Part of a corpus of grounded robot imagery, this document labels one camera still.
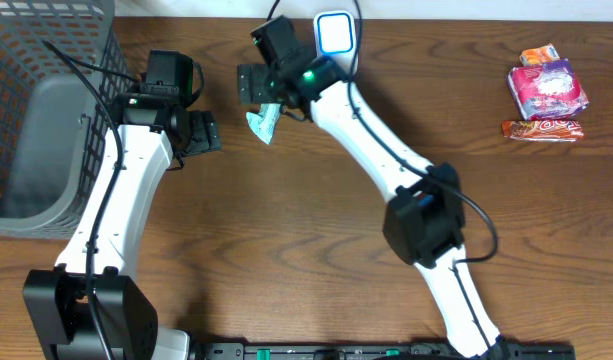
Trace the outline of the teal green snack packet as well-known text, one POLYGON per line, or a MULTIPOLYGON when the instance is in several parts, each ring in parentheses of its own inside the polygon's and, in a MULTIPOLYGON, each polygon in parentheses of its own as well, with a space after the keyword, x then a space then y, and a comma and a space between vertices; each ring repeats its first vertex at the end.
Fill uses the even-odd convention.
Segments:
POLYGON ((265 103, 260 105, 258 112, 246 113, 249 128, 266 145, 272 142, 276 124, 282 116, 282 109, 280 104, 265 103))

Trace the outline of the red brown snack packet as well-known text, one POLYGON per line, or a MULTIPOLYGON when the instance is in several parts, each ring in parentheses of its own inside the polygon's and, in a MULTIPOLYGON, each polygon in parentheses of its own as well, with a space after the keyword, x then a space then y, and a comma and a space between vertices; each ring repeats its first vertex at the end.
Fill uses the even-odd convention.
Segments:
POLYGON ((506 138, 536 142, 576 142, 585 138, 582 126, 573 120, 504 121, 506 138))

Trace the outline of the orange tissue pack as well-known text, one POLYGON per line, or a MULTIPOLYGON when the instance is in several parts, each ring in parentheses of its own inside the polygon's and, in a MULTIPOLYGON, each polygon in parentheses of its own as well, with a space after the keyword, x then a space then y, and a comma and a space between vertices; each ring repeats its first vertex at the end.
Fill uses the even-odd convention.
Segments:
POLYGON ((554 45, 549 43, 538 48, 523 50, 519 59, 523 66, 532 66, 558 61, 561 57, 554 45))

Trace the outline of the pink purple snack bag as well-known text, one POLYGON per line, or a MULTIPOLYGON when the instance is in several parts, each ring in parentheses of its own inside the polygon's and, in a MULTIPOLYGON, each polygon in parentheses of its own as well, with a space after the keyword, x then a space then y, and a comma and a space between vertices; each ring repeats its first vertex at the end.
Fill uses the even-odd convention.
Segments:
POLYGON ((507 84, 525 121, 568 118, 589 105, 568 59, 515 67, 507 75, 507 84))

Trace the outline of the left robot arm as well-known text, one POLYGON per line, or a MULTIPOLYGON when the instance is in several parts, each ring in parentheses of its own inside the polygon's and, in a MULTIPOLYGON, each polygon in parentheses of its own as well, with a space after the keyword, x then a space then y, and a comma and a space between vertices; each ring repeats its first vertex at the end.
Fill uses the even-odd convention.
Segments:
POLYGON ((197 359, 191 336, 160 326, 137 285, 145 222, 173 162, 221 148, 192 58, 153 50, 141 80, 98 102, 108 125, 103 161, 82 219, 50 270, 32 270, 23 299, 48 359, 197 359))

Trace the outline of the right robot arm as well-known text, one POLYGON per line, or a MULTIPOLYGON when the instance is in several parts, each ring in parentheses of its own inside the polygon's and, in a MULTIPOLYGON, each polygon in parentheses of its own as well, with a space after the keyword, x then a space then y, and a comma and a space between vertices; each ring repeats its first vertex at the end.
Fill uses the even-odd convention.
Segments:
POLYGON ((370 108, 355 82, 362 28, 345 11, 321 13, 315 45, 297 38, 285 16, 251 31, 260 64, 238 68, 246 105, 299 108, 368 174, 385 203, 383 234, 393 252, 424 278, 450 345, 466 358, 490 358, 500 332, 476 290, 462 229, 470 206, 488 230, 490 217, 460 190, 457 171, 409 148, 370 108))

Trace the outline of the white barcode scanner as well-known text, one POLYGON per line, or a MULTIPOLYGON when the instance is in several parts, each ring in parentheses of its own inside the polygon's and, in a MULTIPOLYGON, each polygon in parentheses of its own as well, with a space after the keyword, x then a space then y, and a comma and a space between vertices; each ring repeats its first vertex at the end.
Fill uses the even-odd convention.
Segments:
POLYGON ((313 27, 317 56, 330 57, 346 73, 355 74, 358 40, 354 16, 346 10, 320 12, 313 27))

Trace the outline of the grey plastic mesh basket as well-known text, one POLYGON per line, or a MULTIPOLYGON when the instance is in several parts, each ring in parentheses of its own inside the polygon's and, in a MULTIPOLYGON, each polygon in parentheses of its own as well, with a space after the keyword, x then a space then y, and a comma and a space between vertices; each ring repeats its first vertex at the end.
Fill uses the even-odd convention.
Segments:
POLYGON ((0 0, 0 235, 69 238, 104 153, 105 116, 81 71, 110 102, 130 86, 113 0, 0 0))

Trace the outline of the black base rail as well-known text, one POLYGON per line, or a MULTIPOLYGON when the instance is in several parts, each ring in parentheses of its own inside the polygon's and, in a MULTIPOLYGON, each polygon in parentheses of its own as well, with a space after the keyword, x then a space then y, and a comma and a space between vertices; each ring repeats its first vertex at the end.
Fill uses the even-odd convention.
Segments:
MULTIPOLYGON (((494 360, 575 360, 570 345, 524 345, 500 341, 480 356, 494 360)), ((190 360, 470 360, 446 343, 399 345, 246 345, 212 343, 195 346, 190 360)))

